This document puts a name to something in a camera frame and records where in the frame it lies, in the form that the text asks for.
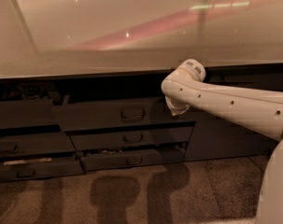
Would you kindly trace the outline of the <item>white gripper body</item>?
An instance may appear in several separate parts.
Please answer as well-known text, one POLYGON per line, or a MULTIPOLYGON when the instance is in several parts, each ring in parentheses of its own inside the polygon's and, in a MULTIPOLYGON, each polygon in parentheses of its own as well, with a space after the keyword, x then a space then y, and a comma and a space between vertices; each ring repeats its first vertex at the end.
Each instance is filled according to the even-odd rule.
POLYGON ((190 108, 189 105, 186 105, 186 104, 181 104, 179 103, 178 101, 176 100, 173 100, 169 97, 165 97, 165 101, 166 101, 166 104, 168 106, 168 108, 170 109, 170 111, 172 109, 184 109, 184 108, 190 108))

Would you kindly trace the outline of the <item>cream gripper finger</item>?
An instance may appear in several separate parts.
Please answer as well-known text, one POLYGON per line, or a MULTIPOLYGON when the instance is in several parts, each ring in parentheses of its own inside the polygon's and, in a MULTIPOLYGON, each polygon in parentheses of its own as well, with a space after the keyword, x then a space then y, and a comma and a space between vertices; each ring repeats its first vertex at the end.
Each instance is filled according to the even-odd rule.
POLYGON ((184 109, 172 109, 171 110, 171 115, 172 116, 179 116, 182 115, 184 113, 186 113, 188 111, 188 108, 184 108, 184 109))

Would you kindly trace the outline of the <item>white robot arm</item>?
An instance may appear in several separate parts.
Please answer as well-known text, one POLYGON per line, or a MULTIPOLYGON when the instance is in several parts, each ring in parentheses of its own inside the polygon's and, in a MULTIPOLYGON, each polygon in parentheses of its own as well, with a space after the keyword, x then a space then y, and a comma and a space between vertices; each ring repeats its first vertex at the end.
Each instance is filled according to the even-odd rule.
POLYGON ((176 116, 195 107, 276 140, 264 172, 255 224, 283 224, 283 92, 207 84, 204 79, 205 68, 188 59, 163 80, 171 113, 176 116))

